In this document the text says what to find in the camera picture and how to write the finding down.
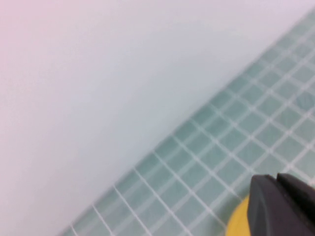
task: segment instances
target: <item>tile backsplash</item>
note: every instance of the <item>tile backsplash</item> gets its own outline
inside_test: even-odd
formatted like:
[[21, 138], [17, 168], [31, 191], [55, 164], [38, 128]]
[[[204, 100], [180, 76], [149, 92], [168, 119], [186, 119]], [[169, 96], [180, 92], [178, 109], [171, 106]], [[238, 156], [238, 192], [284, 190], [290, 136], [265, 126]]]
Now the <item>tile backsplash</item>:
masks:
[[315, 183], [315, 12], [61, 236], [221, 236], [254, 174]]

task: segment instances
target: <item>yellow object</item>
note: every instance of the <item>yellow object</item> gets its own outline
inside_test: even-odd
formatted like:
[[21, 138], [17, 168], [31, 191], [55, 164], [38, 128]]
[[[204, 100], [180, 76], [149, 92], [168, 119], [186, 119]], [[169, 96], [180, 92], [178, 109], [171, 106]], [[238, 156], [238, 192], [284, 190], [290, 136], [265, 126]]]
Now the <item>yellow object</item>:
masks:
[[237, 206], [227, 224], [225, 236], [251, 236], [247, 220], [249, 196]]

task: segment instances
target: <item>green tile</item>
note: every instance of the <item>green tile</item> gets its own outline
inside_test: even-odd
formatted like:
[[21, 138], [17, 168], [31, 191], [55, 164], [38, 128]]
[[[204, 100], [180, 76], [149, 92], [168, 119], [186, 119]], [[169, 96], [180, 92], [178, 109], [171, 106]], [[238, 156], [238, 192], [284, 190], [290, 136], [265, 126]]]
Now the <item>green tile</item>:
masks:
[[187, 147], [196, 155], [198, 155], [206, 146], [211, 143], [208, 136], [199, 133], [193, 140], [187, 143]]
[[136, 174], [135, 171], [131, 171], [116, 184], [116, 188], [121, 194], [124, 194], [127, 190], [132, 188], [138, 181], [140, 181], [140, 177]]
[[117, 236], [140, 236], [145, 233], [139, 221], [134, 218]]
[[175, 212], [175, 214], [184, 225], [189, 225], [203, 211], [204, 207], [202, 204], [200, 204], [195, 197], [191, 196], [187, 202]]
[[310, 69], [307, 66], [302, 65], [301, 68], [299, 68], [293, 74], [293, 78], [305, 83], [308, 80], [310, 80], [312, 77], [314, 77], [314, 75], [315, 75], [315, 71], [313, 71], [312, 69]]
[[302, 150], [303, 146], [291, 136], [288, 136], [278, 147], [275, 152], [287, 161], [292, 161]]
[[148, 183], [155, 191], [158, 191], [172, 177], [173, 177], [172, 173], [168, 169], [166, 169], [164, 166], [162, 166], [155, 174], [153, 174], [148, 179]]
[[184, 149], [181, 149], [170, 160], [168, 160], [167, 164], [173, 171], [178, 173], [191, 160], [192, 156]]
[[249, 82], [243, 77], [238, 77], [234, 79], [227, 87], [234, 93], [239, 92], [243, 89]]
[[300, 58], [305, 58], [309, 53], [311, 53], [311, 51], [312, 48], [308, 47], [305, 44], [300, 44], [293, 50], [293, 54], [297, 55]]
[[263, 90], [256, 85], [252, 85], [241, 95], [241, 97], [253, 105], [263, 94]]
[[279, 94], [281, 97], [284, 97], [286, 99], [291, 98], [293, 95], [295, 95], [298, 92], [299, 88], [292, 84], [289, 81], [285, 81], [282, 85], [280, 85], [276, 89], [276, 93]]
[[231, 99], [231, 95], [226, 91], [221, 91], [219, 94], [217, 94], [212, 100], [211, 104], [215, 106], [216, 108], [221, 108], [223, 105], [225, 105], [229, 100]]
[[276, 159], [273, 155], [269, 155], [262, 163], [256, 167], [256, 171], [261, 175], [272, 175], [276, 176], [277, 173], [281, 172], [285, 167], [285, 164]]
[[218, 176], [228, 185], [231, 185], [245, 170], [239, 162], [231, 159], [218, 171]]
[[198, 129], [190, 121], [186, 121], [179, 129], [176, 130], [175, 136], [184, 142], [186, 139], [198, 132]]
[[268, 88], [271, 88], [275, 83], [277, 83], [280, 80], [280, 75], [278, 75], [276, 72], [269, 71], [267, 74], [265, 74], [262, 78], [260, 78], [258, 81], [265, 85]]
[[274, 49], [269, 49], [267, 52], [265, 52], [261, 58], [265, 61], [271, 63], [273, 62], [277, 57], [279, 56], [279, 52]]
[[289, 37], [289, 36], [284, 36], [282, 37], [278, 42], [277, 42], [277, 46], [281, 47], [283, 49], [288, 49], [289, 47], [291, 47], [294, 44], [294, 40]]
[[283, 132], [281, 130], [273, 124], [269, 124], [256, 136], [256, 138], [270, 148], [282, 135]]
[[84, 236], [108, 236], [110, 235], [108, 229], [105, 227], [103, 222], [96, 224], [89, 232]]
[[208, 172], [197, 162], [182, 175], [182, 180], [190, 187], [194, 188]]
[[292, 70], [296, 66], [296, 62], [289, 57], [282, 59], [276, 67], [280, 69], [282, 72], [287, 73]]
[[232, 194], [227, 195], [222, 201], [213, 209], [216, 216], [218, 216], [223, 223], [227, 224], [235, 208], [241, 203], [241, 200]]
[[119, 199], [120, 198], [116, 190], [114, 188], [111, 188], [95, 203], [95, 207], [99, 212], [102, 213], [106, 211], [109, 208], [109, 206], [111, 206], [113, 203], [117, 202]]
[[200, 125], [204, 125], [208, 121], [210, 121], [216, 112], [212, 110], [208, 105], [202, 107], [193, 117], [192, 119], [196, 121]]
[[170, 216], [154, 233], [153, 236], [179, 235], [183, 231], [181, 225]]
[[153, 153], [151, 153], [136, 166], [136, 170], [140, 175], [145, 176], [158, 165], [160, 165], [160, 161]]
[[187, 194], [188, 190], [177, 180], [161, 194], [161, 198], [169, 208], [172, 208]]
[[125, 197], [125, 199], [133, 210], [137, 210], [152, 196], [153, 192], [143, 183], [136, 191]]
[[256, 131], [262, 124], [264, 123], [264, 119], [259, 116], [257, 113], [252, 112], [248, 116], [246, 116], [239, 124], [239, 126], [252, 134]]
[[314, 121], [306, 119], [295, 129], [294, 133], [306, 142], [311, 142], [315, 138]]
[[224, 190], [225, 187], [212, 177], [198, 189], [198, 191], [196, 191], [196, 194], [206, 205], [210, 206], [210, 204], [217, 199]]
[[315, 177], [315, 152], [309, 150], [295, 166], [306, 173], [309, 177]]
[[214, 169], [226, 157], [227, 153], [222, 150], [218, 145], [213, 146], [208, 152], [201, 156], [200, 160], [210, 169]]
[[253, 77], [257, 76], [263, 69], [264, 69], [264, 67], [261, 64], [259, 64], [258, 62], [255, 62], [254, 64], [250, 65], [247, 68], [247, 70], [244, 72], [244, 74], [253, 78]]
[[308, 91], [304, 91], [296, 98], [294, 104], [304, 111], [309, 111], [315, 107], [315, 96]]
[[165, 214], [167, 214], [167, 210], [158, 199], [155, 199], [150, 206], [148, 206], [141, 214], [139, 214], [139, 218], [149, 229]]
[[97, 213], [95, 212], [94, 208], [91, 207], [87, 211], [85, 211], [82, 216], [78, 220], [76, 220], [76, 222], [74, 222], [73, 228], [76, 233], [80, 234], [86, 228], [95, 225], [99, 221], [100, 219]]
[[225, 130], [227, 130], [231, 124], [223, 119], [222, 117], [217, 117], [213, 122], [206, 126], [206, 131], [214, 137], [218, 137]]
[[266, 116], [271, 116], [281, 107], [281, 105], [282, 103], [280, 101], [270, 95], [258, 106], [257, 109], [263, 112]]
[[162, 158], [167, 158], [173, 151], [179, 148], [173, 137], [168, 137], [156, 149], [156, 153]]
[[237, 121], [247, 111], [247, 107], [240, 101], [234, 101], [225, 111], [224, 115], [228, 118]]
[[250, 141], [243, 147], [237, 156], [249, 166], [265, 153], [265, 150], [254, 141]]
[[244, 140], [246, 136], [242, 134], [237, 129], [232, 129], [228, 134], [226, 134], [220, 142], [230, 151], [237, 148]]
[[276, 118], [275, 122], [290, 129], [301, 116], [289, 107], [286, 107]]
[[119, 206], [116, 207], [109, 214], [102, 214], [102, 217], [111, 230], [116, 229], [117, 226], [119, 226], [120, 223], [127, 219], [129, 216], [131, 216], [131, 211], [123, 201], [121, 201]]
[[217, 236], [223, 233], [224, 228], [212, 215], [207, 215], [192, 230], [194, 236]]

